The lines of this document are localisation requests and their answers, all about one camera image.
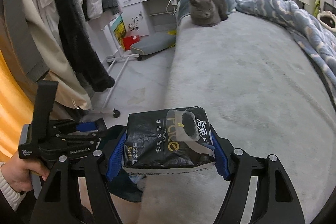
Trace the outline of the person's left hand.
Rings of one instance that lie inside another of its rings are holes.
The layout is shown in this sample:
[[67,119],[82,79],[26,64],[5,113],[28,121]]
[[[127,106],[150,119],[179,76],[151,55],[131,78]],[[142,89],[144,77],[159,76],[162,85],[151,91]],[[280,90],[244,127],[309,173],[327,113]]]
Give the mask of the person's left hand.
[[29,192],[33,185],[30,173],[36,173],[46,180],[50,170],[37,159],[20,159],[18,151],[1,166],[1,173],[9,186],[16,192]]

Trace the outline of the person's left forearm sleeve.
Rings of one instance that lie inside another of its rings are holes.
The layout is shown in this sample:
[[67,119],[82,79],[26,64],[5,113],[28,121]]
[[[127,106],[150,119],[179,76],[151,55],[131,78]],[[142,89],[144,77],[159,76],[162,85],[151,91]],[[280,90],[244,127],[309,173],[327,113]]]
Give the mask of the person's left forearm sleeve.
[[15,188],[15,179],[13,173],[6,166],[5,162],[1,162],[1,193],[6,199],[6,202],[10,205],[13,211],[16,211],[26,197],[26,192],[17,190]]

